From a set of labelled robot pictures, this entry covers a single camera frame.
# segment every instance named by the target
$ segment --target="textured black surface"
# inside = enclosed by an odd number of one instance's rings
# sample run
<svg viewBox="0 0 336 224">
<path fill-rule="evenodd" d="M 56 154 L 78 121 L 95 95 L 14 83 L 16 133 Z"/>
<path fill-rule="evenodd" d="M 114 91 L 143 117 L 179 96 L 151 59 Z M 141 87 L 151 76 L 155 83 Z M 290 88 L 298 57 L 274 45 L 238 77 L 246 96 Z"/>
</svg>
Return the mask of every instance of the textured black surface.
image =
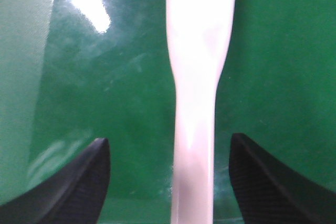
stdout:
<svg viewBox="0 0 336 224">
<path fill-rule="evenodd" d="M 246 224 L 336 223 L 336 195 L 307 180 L 243 134 L 234 134 L 231 184 Z"/>
<path fill-rule="evenodd" d="M 107 139 L 97 139 L 54 176 L 0 207 L 1 224 L 94 224 L 110 180 Z"/>
</svg>

